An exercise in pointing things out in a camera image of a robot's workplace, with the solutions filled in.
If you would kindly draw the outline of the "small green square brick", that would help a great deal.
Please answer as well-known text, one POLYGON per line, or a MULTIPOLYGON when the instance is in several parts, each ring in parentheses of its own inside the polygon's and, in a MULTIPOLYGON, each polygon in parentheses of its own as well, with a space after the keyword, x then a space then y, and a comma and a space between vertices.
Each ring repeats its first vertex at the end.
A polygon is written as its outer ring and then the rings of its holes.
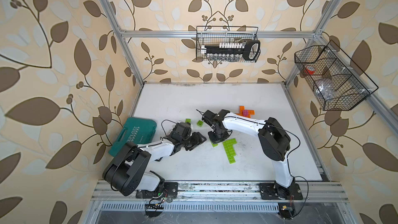
POLYGON ((197 125, 198 125, 199 127, 202 127, 202 126, 203 126, 203 124, 204 124, 204 122, 203 122, 203 121, 201 121, 201 120, 199 120, 199 121, 197 122, 197 125))

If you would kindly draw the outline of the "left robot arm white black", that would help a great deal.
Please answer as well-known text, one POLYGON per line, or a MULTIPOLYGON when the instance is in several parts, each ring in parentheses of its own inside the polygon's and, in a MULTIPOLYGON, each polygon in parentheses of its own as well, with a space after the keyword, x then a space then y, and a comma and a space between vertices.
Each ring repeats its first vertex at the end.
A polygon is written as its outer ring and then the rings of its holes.
POLYGON ((167 197, 171 188, 165 186, 165 179, 158 173, 147 172, 148 164, 172 156, 182 148, 192 151, 206 140, 201 133, 192 132, 190 123, 180 122, 158 142, 145 145, 127 142, 106 167, 103 180, 125 197, 133 192, 137 192, 139 199, 167 197))

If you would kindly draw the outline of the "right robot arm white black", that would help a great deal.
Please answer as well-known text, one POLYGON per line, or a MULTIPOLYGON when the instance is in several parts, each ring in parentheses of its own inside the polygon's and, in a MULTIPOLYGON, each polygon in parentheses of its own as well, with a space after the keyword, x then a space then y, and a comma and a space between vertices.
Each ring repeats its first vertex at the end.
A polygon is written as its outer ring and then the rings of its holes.
POLYGON ((226 141, 232 131, 257 137, 263 153, 273 161, 276 185, 287 189, 293 184, 286 159, 291 138, 275 118, 256 120, 221 110, 218 113, 202 113, 202 121, 211 127, 208 136, 214 144, 226 141))

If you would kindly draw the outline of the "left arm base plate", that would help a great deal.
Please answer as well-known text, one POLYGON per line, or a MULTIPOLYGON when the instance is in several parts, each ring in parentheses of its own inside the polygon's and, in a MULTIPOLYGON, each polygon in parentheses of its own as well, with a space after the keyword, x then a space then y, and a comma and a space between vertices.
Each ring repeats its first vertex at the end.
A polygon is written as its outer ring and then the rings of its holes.
POLYGON ((167 200, 176 199, 178 195, 177 182, 160 183, 154 191, 138 190, 136 193, 137 199, 163 199, 167 200))

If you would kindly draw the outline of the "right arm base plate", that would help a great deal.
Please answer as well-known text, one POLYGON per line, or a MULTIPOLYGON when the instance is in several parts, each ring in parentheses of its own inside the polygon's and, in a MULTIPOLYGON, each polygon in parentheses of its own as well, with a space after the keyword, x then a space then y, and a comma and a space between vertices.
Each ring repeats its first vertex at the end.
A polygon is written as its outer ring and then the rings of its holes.
POLYGON ((262 200, 303 200, 300 186, 293 181, 285 188, 276 182, 260 183, 259 190, 262 200))

